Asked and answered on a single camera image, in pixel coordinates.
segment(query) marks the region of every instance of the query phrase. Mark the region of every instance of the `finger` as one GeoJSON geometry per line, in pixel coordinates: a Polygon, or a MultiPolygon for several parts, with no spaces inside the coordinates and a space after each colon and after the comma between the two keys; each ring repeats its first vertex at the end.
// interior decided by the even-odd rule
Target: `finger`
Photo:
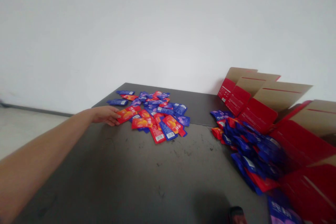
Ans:
{"type": "Polygon", "coordinates": [[[120,118],[121,116],[118,115],[117,113],[111,112],[110,117],[113,117],[113,118],[117,119],[117,118],[120,118]]]}
{"type": "Polygon", "coordinates": [[[113,122],[115,125],[120,125],[120,123],[116,119],[114,119],[113,117],[109,117],[108,120],[113,122]]]}
{"type": "Polygon", "coordinates": [[[114,123],[113,123],[113,122],[111,122],[110,120],[106,120],[106,124],[110,125],[111,127],[113,127],[113,126],[114,126],[114,123]]]}
{"type": "Polygon", "coordinates": [[[108,106],[110,110],[112,110],[113,112],[117,113],[119,111],[119,109],[112,107],[112,106],[108,106]]]}

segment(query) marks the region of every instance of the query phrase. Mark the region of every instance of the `hand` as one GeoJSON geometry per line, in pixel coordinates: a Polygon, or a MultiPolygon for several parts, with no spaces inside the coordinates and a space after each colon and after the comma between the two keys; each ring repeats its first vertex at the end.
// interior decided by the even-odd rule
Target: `hand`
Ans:
{"type": "Polygon", "coordinates": [[[110,126],[120,125],[120,123],[116,120],[120,118],[120,115],[117,114],[119,109],[112,106],[103,106],[91,108],[89,111],[92,113],[93,123],[106,123],[110,126]]]}

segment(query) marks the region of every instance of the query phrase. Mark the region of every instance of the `gray table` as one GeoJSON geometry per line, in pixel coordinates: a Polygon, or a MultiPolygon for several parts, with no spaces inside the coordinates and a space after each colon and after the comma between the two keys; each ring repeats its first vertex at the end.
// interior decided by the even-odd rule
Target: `gray table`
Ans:
{"type": "Polygon", "coordinates": [[[249,224],[269,223],[211,128],[155,145],[152,136],[91,125],[15,223],[226,223],[239,205],[249,224]]]}

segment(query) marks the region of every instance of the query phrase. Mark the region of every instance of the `cardboard box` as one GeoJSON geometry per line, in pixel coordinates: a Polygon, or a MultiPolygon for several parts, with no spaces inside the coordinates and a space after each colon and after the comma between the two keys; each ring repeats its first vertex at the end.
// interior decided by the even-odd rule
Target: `cardboard box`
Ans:
{"type": "Polygon", "coordinates": [[[231,93],[238,82],[239,78],[243,76],[246,72],[258,72],[257,69],[248,69],[248,68],[235,68],[231,67],[219,89],[218,96],[225,102],[230,96],[231,93]]]}

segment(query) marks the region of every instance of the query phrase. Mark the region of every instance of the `pile of packets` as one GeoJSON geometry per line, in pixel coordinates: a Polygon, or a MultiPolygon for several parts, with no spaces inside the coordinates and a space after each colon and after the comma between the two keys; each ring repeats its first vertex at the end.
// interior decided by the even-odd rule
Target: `pile of packets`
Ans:
{"type": "Polygon", "coordinates": [[[170,141],[178,134],[185,137],[187,132],[185,126],[189,126],[190,117],[184,116],[187,107],[179,103],[170,103],[170,93],[156,91],[153,94],[140,92],[139,96],[134,95],[134,91],[117,91],[124,99],[108,100],[111,106],[126,106],[128,100],[132,101],[131,105],[117,114],[120,124],[130,121],[132,129],[138,131],[150,132],[156,144],[164,141],[170,141]]]}
{"type": "Polygon", "coordinates": [[[231,157],[249,187],[258,195],[278,187],[276,180],[283,175],[278,165],[285,159],[280,144],[234,118],[231,112],[218,110],[210,113],[218,124],[218,128],[212,129],[213,135],[237,151],[231,157]]]}

